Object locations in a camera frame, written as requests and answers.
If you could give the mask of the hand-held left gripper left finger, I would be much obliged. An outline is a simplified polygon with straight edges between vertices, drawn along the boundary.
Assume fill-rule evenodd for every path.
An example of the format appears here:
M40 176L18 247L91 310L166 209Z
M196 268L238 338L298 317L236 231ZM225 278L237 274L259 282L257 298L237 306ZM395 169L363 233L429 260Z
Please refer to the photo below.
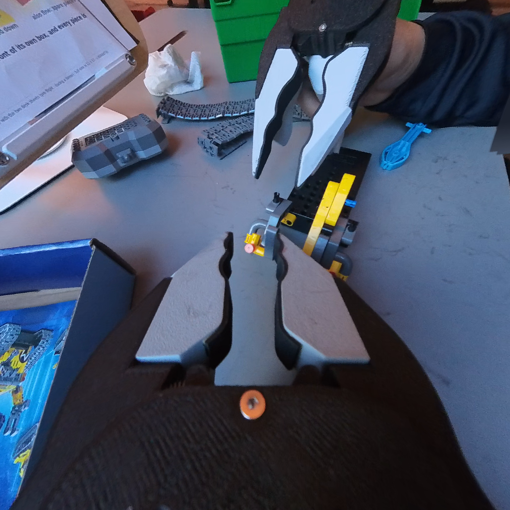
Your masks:
M226 232L171 277L136 354L141 363L218 367L232 346L233 233Z

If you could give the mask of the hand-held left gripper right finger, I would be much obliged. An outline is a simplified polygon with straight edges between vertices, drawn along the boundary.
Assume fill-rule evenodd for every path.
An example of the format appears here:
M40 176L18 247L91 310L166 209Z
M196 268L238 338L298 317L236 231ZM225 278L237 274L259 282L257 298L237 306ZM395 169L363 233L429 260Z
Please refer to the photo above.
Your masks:
M335 278L278 234L275 351L286 369L366 365L370 356Z

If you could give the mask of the wooden display board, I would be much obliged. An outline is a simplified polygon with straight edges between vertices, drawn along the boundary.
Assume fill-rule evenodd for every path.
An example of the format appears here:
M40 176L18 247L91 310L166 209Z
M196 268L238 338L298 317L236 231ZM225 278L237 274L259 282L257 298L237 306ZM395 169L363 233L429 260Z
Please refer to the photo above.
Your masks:
M110 100L147 67L143 32L124 1L103 1L137 44L81 86L1 140L1 187Z

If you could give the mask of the person's right hand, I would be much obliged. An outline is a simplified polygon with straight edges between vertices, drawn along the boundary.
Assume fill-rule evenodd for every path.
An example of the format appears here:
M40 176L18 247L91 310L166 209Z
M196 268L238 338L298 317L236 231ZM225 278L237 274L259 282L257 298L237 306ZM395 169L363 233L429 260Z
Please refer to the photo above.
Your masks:
M414 73L421 61L424 48L423 27L398 18L386 65L360 99L360 105L373 106L389 98Z

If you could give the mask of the grey desk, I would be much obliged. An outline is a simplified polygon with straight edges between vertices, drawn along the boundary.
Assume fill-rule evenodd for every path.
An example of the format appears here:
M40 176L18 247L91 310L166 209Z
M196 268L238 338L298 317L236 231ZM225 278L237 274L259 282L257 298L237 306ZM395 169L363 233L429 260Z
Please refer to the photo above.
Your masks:
M1 215L1 247L96 238L137 272L133 303L225 231L234 234L233 345L220 385L288 385L274 351L275 267L244 252L252 221L288 196L309 125L273 146L260 179L249 141L224 160L202 124L164 126L169 152L106 180L76 170ZM509 509L509 185L492 128L422 135L400 169L379 168L403 123L358 110L344 146L372 153L352 217L348 284L405 341L494 507Z

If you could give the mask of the white stand base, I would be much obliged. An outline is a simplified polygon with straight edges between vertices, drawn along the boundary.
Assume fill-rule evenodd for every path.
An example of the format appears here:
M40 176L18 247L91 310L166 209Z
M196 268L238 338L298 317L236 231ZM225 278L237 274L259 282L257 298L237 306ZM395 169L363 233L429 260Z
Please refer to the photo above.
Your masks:
M29 195L47 185L72 167L71 146L73 139L121 123L127 117L100 107L42 157L1 188L1 214L16 206Z

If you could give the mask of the dark blue cardboard box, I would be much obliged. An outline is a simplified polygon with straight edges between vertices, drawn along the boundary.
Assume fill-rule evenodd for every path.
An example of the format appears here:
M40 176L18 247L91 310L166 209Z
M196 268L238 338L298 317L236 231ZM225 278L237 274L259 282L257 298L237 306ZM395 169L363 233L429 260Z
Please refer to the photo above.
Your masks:
M1 311L76 300L22 482L35 468L74 379L130 310L134 284L135 271L96 239L1 249Z

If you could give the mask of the black perforated brick model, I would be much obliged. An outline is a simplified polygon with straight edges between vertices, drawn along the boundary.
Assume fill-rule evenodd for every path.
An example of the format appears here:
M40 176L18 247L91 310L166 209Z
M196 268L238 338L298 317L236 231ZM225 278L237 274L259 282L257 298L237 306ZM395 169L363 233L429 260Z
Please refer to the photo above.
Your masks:
M316 173L301 187L295 187L287 198L275 193L266 207L269 218L250 227L244 241L245 251L263 257L265 242L269 240L271 245L276 233L303 249L328 182L338 182L337 195L311 257L333 276L346 281L353 263L345 250L352 244L359 226L351 213L371 157L368 152L341 148L338 154L327 156Z

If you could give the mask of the colourful instruction booklet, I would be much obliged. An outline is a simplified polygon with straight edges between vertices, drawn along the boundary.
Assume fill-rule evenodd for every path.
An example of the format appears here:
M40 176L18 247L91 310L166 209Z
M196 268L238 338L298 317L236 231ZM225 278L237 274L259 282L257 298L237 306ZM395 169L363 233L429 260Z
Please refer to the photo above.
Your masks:
M1 509L26 473L76 303L1 311Z

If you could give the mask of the blue brick separator tool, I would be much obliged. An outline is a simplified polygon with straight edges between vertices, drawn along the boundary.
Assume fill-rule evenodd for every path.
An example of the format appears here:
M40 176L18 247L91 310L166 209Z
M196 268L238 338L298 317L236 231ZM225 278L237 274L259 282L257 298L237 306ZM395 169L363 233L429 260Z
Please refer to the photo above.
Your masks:
M407 122L405 126L408 128L396 142L388 145L382 151L379 158L379 166L384 170L394 170L401 167L409 158L411 146L421 134L430 134L432 130L423 123Z

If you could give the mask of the yellow perforated beam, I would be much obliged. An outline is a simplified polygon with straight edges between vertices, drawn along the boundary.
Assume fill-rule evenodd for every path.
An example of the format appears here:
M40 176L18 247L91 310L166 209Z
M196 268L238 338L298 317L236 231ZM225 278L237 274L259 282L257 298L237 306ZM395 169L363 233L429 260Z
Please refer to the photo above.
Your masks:
M329 181L324 191L324 194L322 195L320 205L317 209L312 225L309 229L307 238L303 245L303 252L308 256L312 255L318 237L322 231L322 227L325 224L329 210L333 204L335 196L337 195L339 186L340 183Z

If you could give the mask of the printed instruction sheet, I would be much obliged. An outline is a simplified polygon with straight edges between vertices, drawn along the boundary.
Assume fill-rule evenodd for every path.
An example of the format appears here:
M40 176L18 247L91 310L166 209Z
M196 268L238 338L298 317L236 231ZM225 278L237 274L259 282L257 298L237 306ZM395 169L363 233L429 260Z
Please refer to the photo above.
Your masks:
M136 44L103 1L1 1L1 140Z

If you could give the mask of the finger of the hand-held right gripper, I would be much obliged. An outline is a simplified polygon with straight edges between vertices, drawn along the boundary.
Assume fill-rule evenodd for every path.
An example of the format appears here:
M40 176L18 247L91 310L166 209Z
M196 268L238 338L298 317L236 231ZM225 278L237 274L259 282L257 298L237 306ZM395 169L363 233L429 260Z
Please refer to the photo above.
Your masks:
M368 46L351 46L340 54L308 58L311 85L322 99L312 117L311 132L300 154L297 187L301 187L330 151L341 143L352 118L351 100L368 52Z
M291 48L276 50L254 110L252 174L258 179L272 142L285 146L292 133L294 106L302 86L302 69Z

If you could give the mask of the person's right forearm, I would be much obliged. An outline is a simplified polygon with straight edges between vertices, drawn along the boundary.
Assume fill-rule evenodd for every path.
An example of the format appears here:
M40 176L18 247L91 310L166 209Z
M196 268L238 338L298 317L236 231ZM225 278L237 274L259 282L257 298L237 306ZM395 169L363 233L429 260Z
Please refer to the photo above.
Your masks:
M421 61L393 94L366 107L437 128L497 126L509 99L509 13L434 14Z

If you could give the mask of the green storage bin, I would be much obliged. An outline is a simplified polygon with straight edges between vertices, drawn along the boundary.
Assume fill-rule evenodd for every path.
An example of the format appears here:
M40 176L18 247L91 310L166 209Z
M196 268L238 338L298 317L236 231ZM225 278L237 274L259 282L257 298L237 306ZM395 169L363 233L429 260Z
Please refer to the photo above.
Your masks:
M265 40L289 1L210 1L230 83L256 80Z

